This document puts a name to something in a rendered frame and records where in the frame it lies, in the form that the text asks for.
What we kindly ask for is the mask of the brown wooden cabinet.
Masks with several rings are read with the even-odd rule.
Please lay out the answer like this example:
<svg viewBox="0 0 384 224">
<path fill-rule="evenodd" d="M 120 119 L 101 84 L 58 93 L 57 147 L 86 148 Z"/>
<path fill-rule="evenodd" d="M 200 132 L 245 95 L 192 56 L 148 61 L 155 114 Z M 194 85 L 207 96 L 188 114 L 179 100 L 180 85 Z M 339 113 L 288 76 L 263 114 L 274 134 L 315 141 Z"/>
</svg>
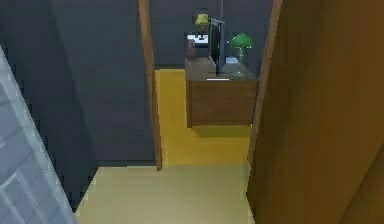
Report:
<svg viewBox="0 0 384 224">
<path fill-rule="evenodd" d="M 185 59 L 186 124 L 250 126 L 258 78 L 244 65 L 225 64 L 215 72 L 211 57 Z"/>
</svg>

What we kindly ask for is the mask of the dark side table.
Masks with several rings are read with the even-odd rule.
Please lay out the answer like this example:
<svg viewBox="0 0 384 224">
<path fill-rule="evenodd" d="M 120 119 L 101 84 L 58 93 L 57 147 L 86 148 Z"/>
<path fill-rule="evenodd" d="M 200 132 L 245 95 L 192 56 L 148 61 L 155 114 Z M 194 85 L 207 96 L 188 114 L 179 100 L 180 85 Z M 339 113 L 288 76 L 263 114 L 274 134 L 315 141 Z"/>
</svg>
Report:
<svg viewBox="0 0 384 224">
<path fill-rule="evenodd" d="M 189 33 L 186 35 L 186 55 L 192 57 L 207 57 L 209 54 L 209 37 L 207 34 Z"/>
</svg>

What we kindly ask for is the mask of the black television set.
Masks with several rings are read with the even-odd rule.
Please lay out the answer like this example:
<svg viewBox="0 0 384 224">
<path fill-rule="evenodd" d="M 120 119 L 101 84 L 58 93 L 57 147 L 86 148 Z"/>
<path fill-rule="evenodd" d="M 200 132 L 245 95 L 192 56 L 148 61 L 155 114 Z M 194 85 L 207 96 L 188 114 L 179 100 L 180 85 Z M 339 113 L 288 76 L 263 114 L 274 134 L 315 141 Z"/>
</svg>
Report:
<svg viewBox="0 0 384 224">
<path fill-rule="evenodd" d="M 223 35 L 225 23 L 221 20 L 211 18 L 209 24 L 209 55 L 215 64 L 215 72 L 219 73 L 222 67 Z"/>
</svg>

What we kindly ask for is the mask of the green shade table lamp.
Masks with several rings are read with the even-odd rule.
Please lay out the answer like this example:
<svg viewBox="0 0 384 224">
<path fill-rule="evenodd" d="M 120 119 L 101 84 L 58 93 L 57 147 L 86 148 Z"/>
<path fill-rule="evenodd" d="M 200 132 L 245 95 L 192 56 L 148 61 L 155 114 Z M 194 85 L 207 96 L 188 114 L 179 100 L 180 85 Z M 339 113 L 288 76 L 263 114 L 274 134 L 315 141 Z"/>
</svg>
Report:
<svg viewBox="0 0 384 224">
<path fill-rule="evenodd" d="M 232 73 L 232 76 L 235 78 L 243 77 L 244 72 L 242 71 L 241 66 L 244 58 L 244 50 L 251 49 L 253 47 L 252 38 L 245 33 L 239 33 L 230 40 L 230 46 L 232 49 L 236 49 L 238 52 L 238 63 L 236 70 Z"/>
</svg>

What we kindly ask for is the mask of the yellow shade table lamp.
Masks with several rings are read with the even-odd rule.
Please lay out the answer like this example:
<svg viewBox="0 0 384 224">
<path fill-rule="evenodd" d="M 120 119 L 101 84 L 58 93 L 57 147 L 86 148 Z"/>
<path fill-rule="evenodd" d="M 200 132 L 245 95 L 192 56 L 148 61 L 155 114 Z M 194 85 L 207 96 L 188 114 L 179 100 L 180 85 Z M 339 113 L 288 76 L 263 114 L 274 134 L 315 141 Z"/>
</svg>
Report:
<svg viewBox="0 0 384 224">
<path fill-rule="evenodd" d="M 209 26 L 209 16 L 207 14 L 198 14 L 195 24 L 199 27 L 198 34 L 203 36 Z"/>
</svg>

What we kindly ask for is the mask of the brown wooden room door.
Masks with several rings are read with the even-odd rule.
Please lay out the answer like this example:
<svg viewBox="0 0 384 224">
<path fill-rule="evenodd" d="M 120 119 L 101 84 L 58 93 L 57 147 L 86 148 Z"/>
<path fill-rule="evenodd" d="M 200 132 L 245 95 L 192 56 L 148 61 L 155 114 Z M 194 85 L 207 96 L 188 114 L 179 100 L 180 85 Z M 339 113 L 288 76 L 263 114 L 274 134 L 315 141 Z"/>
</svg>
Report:
<svg viewBox="0 0 384 224">
<path fill-rule="evenodd" d="M 384 0 L 274 0 L 250 150 L 255 224 L 384 224 Z"/>
</svg>

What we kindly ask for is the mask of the pale grey panelled door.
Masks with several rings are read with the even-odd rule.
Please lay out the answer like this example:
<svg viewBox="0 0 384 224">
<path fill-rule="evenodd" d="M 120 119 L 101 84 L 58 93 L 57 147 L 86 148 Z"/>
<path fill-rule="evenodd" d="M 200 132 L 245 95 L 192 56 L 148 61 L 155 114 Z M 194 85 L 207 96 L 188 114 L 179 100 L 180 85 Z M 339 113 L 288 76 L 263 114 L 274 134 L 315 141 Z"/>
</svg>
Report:
<svg viewBox="0 0 384 224">
<path fill-rule="evenodd" d="M 0 224 L 78 224 L 1 46 Z"/>
</svg>

